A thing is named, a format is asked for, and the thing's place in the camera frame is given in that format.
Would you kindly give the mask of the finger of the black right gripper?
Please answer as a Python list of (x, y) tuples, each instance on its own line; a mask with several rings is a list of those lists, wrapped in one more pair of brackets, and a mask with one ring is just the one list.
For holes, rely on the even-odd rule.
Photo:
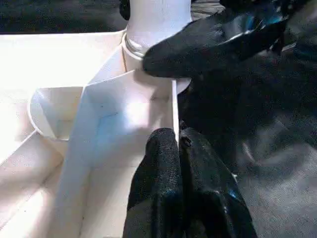
[(130, 19), (130, 0), (120, 0), (119, 13), (126, 21)]
[(198, 19), (145, 53), (143, 71), (166, 78), (191, 77), (241, 61), (245, 15), (219, 14)]

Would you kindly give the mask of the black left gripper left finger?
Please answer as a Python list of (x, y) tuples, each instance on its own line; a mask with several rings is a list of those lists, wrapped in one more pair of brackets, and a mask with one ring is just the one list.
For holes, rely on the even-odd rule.
[(175, 134), (170, 128), (159, 128), (150, 135), (133, 175), (122, 236), (183, 237), (183, 200)]

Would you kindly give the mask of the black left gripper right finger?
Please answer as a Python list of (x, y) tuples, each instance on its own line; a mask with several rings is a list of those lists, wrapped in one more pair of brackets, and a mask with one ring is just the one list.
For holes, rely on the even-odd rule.
[(208, 140), (192, 128), (180, 133), (187, 235), (255, 238), (257, 233), (231, 171)]

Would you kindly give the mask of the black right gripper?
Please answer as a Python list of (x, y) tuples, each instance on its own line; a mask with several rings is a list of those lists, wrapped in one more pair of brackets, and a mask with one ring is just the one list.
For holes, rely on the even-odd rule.
[(221, 0), (226, 19), (224, 45), (231, 46), (238, 58), (273, 47), (280, 51), (288, 21), (312, 0)]

